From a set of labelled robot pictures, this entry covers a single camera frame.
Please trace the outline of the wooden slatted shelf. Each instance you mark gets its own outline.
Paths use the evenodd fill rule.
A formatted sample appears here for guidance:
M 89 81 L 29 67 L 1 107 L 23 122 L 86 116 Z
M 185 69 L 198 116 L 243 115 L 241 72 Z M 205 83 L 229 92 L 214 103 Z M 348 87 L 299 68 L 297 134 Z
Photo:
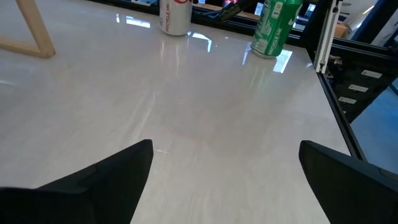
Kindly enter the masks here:
M 55 47 L 35 0 L 15 1 L 35 40 L 35 44 L 21 40 L 0 38 L 0 49 L 40 58 L 53 57 L 55 55 Z

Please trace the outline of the brown cardboard box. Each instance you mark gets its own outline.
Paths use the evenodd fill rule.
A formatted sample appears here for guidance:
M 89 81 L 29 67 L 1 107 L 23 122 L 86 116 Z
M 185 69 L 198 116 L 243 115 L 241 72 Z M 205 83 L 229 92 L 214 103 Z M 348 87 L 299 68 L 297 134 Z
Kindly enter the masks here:
M 338 21 L 336 23 L 334 36 L 338 37 L 338 38 L 344 38 L 347 30 L 348 30 L 348 27 L 344 23 L 341 23 L 340 21 Z

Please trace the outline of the silver aluminium post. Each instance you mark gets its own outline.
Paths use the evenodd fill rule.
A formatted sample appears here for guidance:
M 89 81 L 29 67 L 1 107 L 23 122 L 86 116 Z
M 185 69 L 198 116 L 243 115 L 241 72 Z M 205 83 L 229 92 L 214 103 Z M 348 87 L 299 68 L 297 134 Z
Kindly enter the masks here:
M 315 71 L 323 75 L 326 72 L 342 2 L 343 0 L 331 0 L 331 3 L 327 4 L 327 11 L 315 54 L 314 64 Z

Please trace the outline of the black box with white labels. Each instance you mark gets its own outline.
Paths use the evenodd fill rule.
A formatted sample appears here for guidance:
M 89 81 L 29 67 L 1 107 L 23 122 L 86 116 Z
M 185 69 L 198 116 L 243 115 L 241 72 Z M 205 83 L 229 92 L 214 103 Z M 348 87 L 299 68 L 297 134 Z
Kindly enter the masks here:
M 326 76 L 349 123 L 398 78 L 398 63 L 329 56 Z

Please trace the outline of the green Sprite can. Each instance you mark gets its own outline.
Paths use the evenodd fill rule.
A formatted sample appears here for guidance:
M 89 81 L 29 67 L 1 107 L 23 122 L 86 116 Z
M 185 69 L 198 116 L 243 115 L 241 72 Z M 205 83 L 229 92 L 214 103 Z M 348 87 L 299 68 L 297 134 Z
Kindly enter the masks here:
M 301 10 L 303 0 L 265 0 L 258 20 L 252 51 L 262 58 L 280 55 Z

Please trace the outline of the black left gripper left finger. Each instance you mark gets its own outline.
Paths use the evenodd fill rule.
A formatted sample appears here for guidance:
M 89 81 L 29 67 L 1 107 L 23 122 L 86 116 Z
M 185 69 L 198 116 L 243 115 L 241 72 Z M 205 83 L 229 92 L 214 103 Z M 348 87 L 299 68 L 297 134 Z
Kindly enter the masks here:
M 130 224 L 153 156 L 145 139 L 35 189 L 0 187 L 0 224 Z

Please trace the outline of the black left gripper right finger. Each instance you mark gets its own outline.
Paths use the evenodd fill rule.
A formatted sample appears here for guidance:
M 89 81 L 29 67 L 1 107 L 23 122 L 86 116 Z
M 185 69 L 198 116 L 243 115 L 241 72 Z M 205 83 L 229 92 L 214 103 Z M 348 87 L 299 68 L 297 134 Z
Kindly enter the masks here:
M 309 140 L 298 157 L 331 224 L 398 224 L 398 174 Z

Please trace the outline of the silver Diet Coke can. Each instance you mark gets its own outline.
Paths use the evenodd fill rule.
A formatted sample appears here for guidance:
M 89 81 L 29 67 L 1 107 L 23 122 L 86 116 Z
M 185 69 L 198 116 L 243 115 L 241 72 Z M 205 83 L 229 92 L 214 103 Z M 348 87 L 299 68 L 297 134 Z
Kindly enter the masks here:
M 192 0 L 160 0 L 160 28 L 171 36 L 183 36 L 188 33 L 191 16 Z

